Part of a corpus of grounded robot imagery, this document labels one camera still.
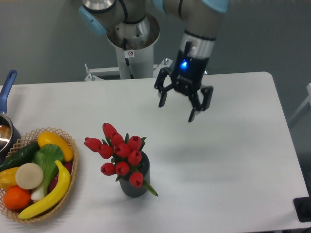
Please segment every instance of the blue pot handle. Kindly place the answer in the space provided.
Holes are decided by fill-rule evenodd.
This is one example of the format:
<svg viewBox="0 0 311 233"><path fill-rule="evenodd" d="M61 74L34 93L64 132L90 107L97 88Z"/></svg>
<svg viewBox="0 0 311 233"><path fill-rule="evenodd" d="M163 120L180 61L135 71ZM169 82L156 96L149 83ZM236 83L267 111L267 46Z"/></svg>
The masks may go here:
<svg viewBox="0 0 311 233"><path fill-rule="evenodd" d="M6 78L2 90L0 92L0 113L6 114L6 102L11 90L11 87L14 83L14 80L17 76L16 70L11 70L8 73L8 77Z"/></svg>

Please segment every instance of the floor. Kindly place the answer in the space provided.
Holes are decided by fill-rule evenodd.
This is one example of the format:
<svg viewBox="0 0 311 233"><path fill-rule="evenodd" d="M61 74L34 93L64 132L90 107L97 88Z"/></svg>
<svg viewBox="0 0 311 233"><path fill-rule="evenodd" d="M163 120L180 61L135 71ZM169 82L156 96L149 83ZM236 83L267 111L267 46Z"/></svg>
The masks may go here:
<svg viewBox="0 0 311 233"><path fill-rule="evenodd" d="M89 68L117 66L107 38L92 34L81 21L77 13L81 2L0 1L0 85L11 69L18 71L16 84L25 84L83 81L85 63ZM147 10L161 26L155 63L165 57L174 60L184 24L151 4ZM288 119L311 83L310 12L311 0L231 0L209 73L271 73ZM311 111L290 130L305 177L311 177L310 132Z"/></svg>

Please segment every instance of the black vase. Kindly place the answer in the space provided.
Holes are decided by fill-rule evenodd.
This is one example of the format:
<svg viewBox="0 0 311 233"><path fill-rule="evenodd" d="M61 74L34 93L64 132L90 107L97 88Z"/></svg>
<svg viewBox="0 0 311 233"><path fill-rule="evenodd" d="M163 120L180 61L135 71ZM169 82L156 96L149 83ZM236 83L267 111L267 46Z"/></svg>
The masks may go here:
<svg viewBox="0 0 311 233"><path fill-rule="evenodd" d="M138 171L144 176L144 179L148 183L150 183L149 158L144 152L141 151L140 153L141 153L142 159L141 159L141 163L140 163L140 167L138 168ZM121 180L119 180L122 191L126 195L133 197L133 198L137 198L143 195L145 192L147 192L147 189L144 186L136 188L133 185L131 185L130 176L131 176L131 173L125 175Z"/></svg>

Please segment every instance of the orange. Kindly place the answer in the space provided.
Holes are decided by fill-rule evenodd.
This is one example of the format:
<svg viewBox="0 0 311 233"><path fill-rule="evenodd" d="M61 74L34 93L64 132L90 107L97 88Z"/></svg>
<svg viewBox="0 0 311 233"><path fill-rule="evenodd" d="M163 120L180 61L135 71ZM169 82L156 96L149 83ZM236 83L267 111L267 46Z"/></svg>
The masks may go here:
<svg viewBox="0 0 311 233"><path fill-rule="evenodd" d="M31 195L28 190L18 186L9 188L3 197L3 204L10 210L18 210L25 208L31 200Z"/></svg>

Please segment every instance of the blue led light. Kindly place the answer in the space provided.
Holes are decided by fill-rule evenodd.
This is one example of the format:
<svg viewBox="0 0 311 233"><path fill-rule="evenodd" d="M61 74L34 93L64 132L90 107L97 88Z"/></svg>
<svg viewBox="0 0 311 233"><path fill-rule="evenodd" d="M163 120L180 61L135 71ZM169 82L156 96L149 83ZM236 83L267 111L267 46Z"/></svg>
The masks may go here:
<svg viewBox="0 0 311 233"><path fill-rule="evenodd" d="M180 68L182 69L186 69L188 67L188 62L186 60L184 60L181 65L180 65Z"/></svg>

